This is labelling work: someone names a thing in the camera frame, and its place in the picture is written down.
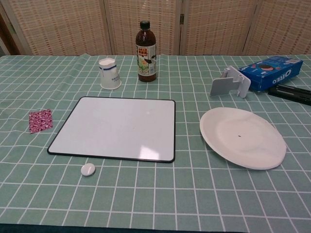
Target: white magnet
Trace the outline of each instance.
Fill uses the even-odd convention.
[[[95,172],[95,166],[94,164],[85,164],[82,168],[81,168],[81,173],[84,176],[90,176],[93,175]]]

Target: oreo box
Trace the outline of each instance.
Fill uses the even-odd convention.
[[[251,80],[250,89],[263,91],[299,74],[303,61],[273,56],[242,67],[239,71]]]

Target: plastic bottle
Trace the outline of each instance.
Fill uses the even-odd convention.
[[[140,28],[136,35],[138,79],[151,82],[156,79],[156,37],[149,21],[141,21]]]

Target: white cup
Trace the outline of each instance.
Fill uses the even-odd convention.
[[[113,90],[121,86],[116,60],[113,58],[101,59],[99,62],[99,72],[101,74],[101,87]]]

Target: green checkered tablecloth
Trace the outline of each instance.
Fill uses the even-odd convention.
[[[210,97],[229,65],[267,56],[166,56],[158,78],[137,79],[134,56],[117,60],[122,86],[100,87],[98,60],[0,58],[0,223],[242,232],[310,232],[311,106],[249,92]],[[311,55],[286,84],[311,89]],[[171,164],[47,154],[82,96],[176,101],[176,160]],[[288,149],[275,169],[257,171],[217,155],[200,135],[200,117],[215,107],[251,111],[271,122]],[[29,133],[29,112],[51,109],[53,128]],[[96,173],[80,174],[93,163]]]

